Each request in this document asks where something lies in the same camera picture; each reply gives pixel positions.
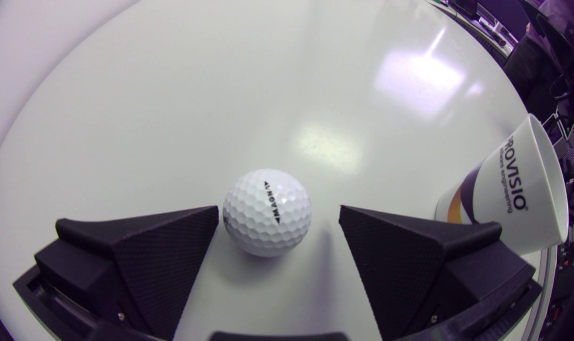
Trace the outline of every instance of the black logo on golf ball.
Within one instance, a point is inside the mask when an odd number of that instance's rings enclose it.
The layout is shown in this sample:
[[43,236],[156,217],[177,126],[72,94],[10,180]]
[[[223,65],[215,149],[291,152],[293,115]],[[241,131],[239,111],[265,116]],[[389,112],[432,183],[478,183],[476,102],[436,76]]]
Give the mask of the black logo on golf ball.
[[274,194],[270,190],[270,184],[267,181],[264,181],[265,192],[268,195],[268,200],[270,201],[270,206],[274,207],[272,211],[274,213],[274,219],[276,219],[277,223],[281,223],[281,214],[278,212],[278,206],[276,205],[276,199],[274,199]]

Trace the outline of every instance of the golf ball dimple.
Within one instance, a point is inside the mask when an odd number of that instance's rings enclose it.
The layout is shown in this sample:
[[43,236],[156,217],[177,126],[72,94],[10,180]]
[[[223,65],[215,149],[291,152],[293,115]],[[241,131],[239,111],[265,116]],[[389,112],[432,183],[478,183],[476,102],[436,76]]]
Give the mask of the golf ball dimple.
[[275,169],[258,169],[230,188],[222,211],[226,231],[243,250],[261,257],[285,254],[310,227],[311,205],[304,186]]

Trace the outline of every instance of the cup rim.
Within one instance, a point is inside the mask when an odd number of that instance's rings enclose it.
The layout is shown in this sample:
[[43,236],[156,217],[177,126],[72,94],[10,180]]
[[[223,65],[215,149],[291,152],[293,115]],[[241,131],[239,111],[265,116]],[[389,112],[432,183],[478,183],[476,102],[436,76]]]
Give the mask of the cup rim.
[[[542,172],[548,185],[548,190],[550,192],[549,199],[552,204],[554,220],[556,221],[558,234],[560,235],[560,240],[562,242],[566,239],[569,230],[569,206],[567,203],[567,192],[565,189],[563,172],[560,168],[560,163],[558,162],[558,157],[554,151],[553,144],[550,141],[546,130],[544,130],[542,123],[540,123],[540,121],[532,114],[528,115],[527,120],[531,126],[533,142],[539,151],[539,157],[542,161]],[[547,165],[549,166],[551,173],[555,173],[553,176],[549,175]],[[557,177],[556,179],[560,179],[560,181],[551,181],[552,177]]]

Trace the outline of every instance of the person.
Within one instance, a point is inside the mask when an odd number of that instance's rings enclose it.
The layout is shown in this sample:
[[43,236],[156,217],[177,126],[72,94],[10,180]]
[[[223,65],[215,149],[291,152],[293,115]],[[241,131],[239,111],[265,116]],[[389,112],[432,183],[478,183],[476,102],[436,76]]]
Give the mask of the person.
[[[574,0],[528,0],[536,6],[574,48]],[[561,75],[546,37],[528,24],[527,33],[508,57],[503,68],[529,113],[545,121],[555,112],[557,101],[550,87]]]

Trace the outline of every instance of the purple shirt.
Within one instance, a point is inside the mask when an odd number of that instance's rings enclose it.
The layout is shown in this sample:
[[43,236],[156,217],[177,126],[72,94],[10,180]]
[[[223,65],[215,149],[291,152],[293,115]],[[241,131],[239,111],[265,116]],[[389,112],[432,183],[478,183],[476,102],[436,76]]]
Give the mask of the purple shirt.
[[[574,29],[574,0],[528,0],[529,3],[539,6],[539,10],[546,15],[548,21],[556,28],[562,35],[569,39],[569,43],[574,48],[574,32],[573,34],[566,34],[565,29]],[[540,37],[536,30],[531,26],[527,37],[539,45],[547,55],[552,57],[550,52],[550,44],[547,39]]]

